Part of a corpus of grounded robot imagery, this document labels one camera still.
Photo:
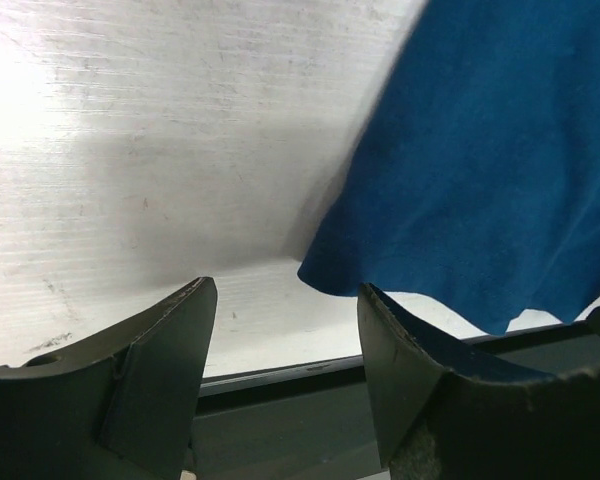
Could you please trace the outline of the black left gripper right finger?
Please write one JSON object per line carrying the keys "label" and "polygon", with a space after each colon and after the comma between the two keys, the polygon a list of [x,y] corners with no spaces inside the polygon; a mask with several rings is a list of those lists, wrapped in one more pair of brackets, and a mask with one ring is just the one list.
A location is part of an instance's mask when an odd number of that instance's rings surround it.
{"label": "black left gripper right finger", "polygon": [[358,329],[381,465],[394,479],[600,479],[600,307],[500,340],[457,339],[372,285]]}

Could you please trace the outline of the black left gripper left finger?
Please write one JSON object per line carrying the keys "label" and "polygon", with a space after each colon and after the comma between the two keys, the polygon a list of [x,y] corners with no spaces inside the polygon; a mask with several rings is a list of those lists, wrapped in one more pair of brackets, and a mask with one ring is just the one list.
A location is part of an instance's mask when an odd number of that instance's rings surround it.
{"label": "black left gripper left finger", "polygon": [[177,479],[217,305],[196,279],[103,331],[0,366],[0,479]]}

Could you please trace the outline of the blue t shirt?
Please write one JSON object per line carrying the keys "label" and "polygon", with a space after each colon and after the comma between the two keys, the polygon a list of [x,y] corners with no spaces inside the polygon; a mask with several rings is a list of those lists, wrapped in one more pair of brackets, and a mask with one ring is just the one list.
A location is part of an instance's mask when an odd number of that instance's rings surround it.
{"label": "blue t shirt", "polygon": [[431,1],[298,276],[501,335],[600,296],[600,1]]}

